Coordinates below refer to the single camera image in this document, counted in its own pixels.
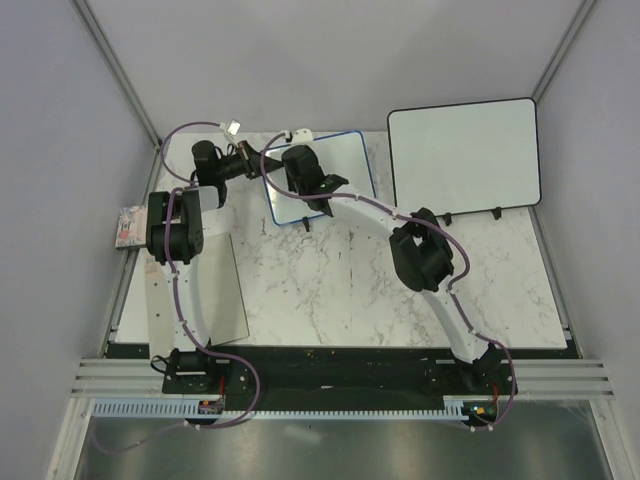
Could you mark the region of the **blue framed small whiteboard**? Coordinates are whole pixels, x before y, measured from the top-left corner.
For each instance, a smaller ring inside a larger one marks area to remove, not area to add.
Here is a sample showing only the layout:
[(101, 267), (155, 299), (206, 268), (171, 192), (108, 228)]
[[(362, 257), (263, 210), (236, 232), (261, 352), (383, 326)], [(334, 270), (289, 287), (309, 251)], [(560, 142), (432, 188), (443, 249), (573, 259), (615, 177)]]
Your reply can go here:
[[(321, 135), (310, 146), (325, 174), (337, 174), (346, 178), (361, 193), (369, 197), (377, 196), (364, 136), (360, 131)], [(323, 216), (322, 213), (311, 210), (303, 201), (282, 195), (268, 184), (265, 185), (265, 191), (272, 219), (278, 226)]]

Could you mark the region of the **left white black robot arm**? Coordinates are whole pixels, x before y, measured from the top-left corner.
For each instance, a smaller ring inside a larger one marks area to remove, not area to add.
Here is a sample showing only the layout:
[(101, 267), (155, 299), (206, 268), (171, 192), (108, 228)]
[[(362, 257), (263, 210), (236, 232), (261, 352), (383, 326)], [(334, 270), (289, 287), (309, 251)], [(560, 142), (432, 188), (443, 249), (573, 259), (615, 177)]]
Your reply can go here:
[(209, 140), (192, 148), (194, 170), (175, 194), (150, 194), (144, 281), (149, 352), (166, 357), (246, 338), (246, 319), (229, 228), (206, 233), (203, 215), (223, 207), (227, 181), (259, 179), (282, 168), (241, 141), (222, 152)]

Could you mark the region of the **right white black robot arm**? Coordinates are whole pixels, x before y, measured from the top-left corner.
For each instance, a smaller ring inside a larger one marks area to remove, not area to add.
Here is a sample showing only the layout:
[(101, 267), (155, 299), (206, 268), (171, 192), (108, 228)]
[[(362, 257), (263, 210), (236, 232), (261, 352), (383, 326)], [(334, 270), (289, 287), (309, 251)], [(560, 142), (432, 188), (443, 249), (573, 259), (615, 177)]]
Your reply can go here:
[(421, 294), (434, 312), (462, 365), (458, 381), (467, 392), (483, 392), (494, 381), (499, 363), (496, 342), (471, 324), (453, 289), (453, 251), (460, 244), (440, 228), (435, 215), (422, 208), (401, 214), (387, 204), (363, 195), (335, 174), (327, 175), (315, 152), (296, 145), (281, 156), (289, 186), (314, 211), (352, 222), (389, 241), (395, 273), (408, 289)]

